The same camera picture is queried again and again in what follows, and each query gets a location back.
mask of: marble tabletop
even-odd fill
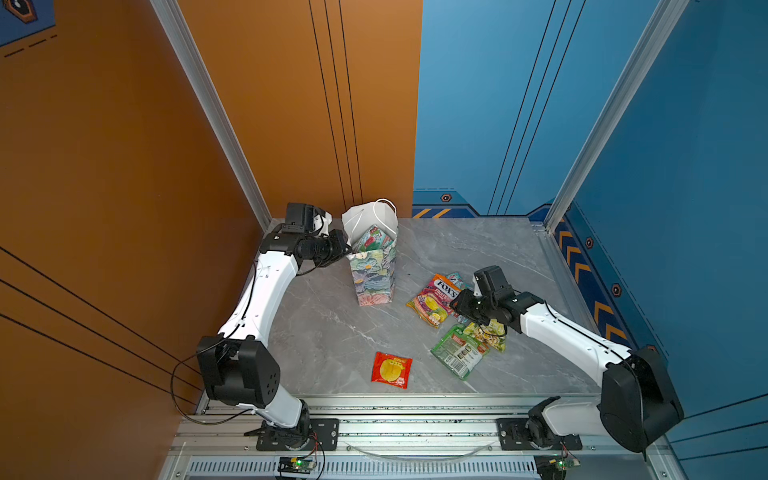
[[[569,314],[528,219],[400,219],[392,303],[359,306],[346,259],[289,285],[269,340],[281,383],[297,395],[599,392],[554,350],[512,330],[506,351],[489,352],[467,381],[430,353],[455,323],[448,319],[435,329],[406,302],[435,273],[458,271],[471,282],[475,270],[489,265],[499,265],[514,288]],[[413,358],[407,390],[371,382],[376,352]]]

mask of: vent grille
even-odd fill
[[[275,468],[274,459],[269,457],[265,460],[248,459],[247,457],[194,457],[190,462],[187,474],[193,477],[221,475],[223,473],[270,477],[273,476]]]
[[[323,477],[328,478],[467,478],[471,477],[539,478],[532,457],[520,459],[477,459],[463,462],[399,462],[377,461],[367,458],[329,460]]]
[[[262,477],[277,475],[279,457],[199,456],[190,461],[187,475],[197,477]],[[323,480],[346,478],[540,478],[530,455],[470,458],[462,462],[401,462],[372,460],[357,455],[329,456]]]

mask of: mounting plate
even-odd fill
[[[531,444],[531,434],[525,428],[528,418],[496,419],[498,440],[502,444],[502,450],[560,450],[561,442],[568,450],[581,450],[583,445],[578,435],[566,435],[555,437],[554,445],[549,449],[540,449]]]
[[[339,439],[339,419],[310,419],[310,435],[313,433],[317,434],[317,439],[326,452],[336,450]],[[269,432],[260,434],[256,441],[256,450],[259,452],[311,452],[313,448],[315,448],[315,442],[310,439],[298,450],[289,449],[284,443],[273,439]]]

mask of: aluminum frame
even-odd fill
[[[592,395],[573,395],[589,397]],[[516,461],[531,451],[503,452],[498,442],[495,420],[500,417],[525,417],[528,410],[545,396],[504,396],[479,394],[453,395],[324,395],[301,396],[315,418],[339,419],[339,448],[327,452],[330,461],[360,458],[362,449],[380,455],[447,456],[464,455],[482,448],[476,458],[482,461]],[[232,408],[210,402],[207,415],[196,419],[223,418]],[[193,458],[225,457],[272,458],[280,453],[258,452],[254,437],[242,432],[261,425],[259,417],[238,417],[223,425],[197,425],[182,422],[168,452],[160,479],[183,478]],[[579,458],[632,454],[607,436],[583,435],[584,449]],[[539,451],[536,455],[557,455],[559,450]],[[684,480],[684,474],[665,438],[648,450],[649,468],[660,480]]]
[[[243,189],[248,204],[259,221],[261,230],[266,233],[272,220],[270,209],[266,206],[253,171],[248,164],[243,148],[237,140],[235,130],[230,123],[227,112],[216,92],[214,81],[208,74],[203,57],[197,50],[192,33],[184,20],[181,8],[176,0],[150,0],[160,24],[165,30],[171,46],[187,74],[190,84],[197,95],[197,100],[203,108],[211,128],[219,140],[221,149],[227,156],[240,188]]]
[[[688,2],[689,0],[661,0],[656,6],[544,219],[544,226],[548,232],[554,232],[560,219],[565,215],[568,205],[576,198],[576,193],[603,151],[608,138],[614,133],[616,125],[643,83],[645,75],[654,64],[664,43],[667,42]]]

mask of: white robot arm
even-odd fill
[[[270,330],[304,260],[318,268],[348,253],[344,232],[329,232],[331,220],[311,205],[288,204],[286,222],[261,243],[254,275],[234,312],[218,335],[203,337],[197,346],[208,397],[253,410],[288,445],[306,441],[309,413],[304,402],[280,385],[280,367],[267,350]]]
[[[540,448],[566,435],[610,435],[632,452],[642,452],[682,421],[680,400],[660,355],[630,351],[555,312],[543,299],[518,292],[498,266],[475,272],[475,291],[451,302],[457,313],[488,325],[492,319],[550,346],[601,387],[599,399],[551,397],[528,412],[531,441]]]

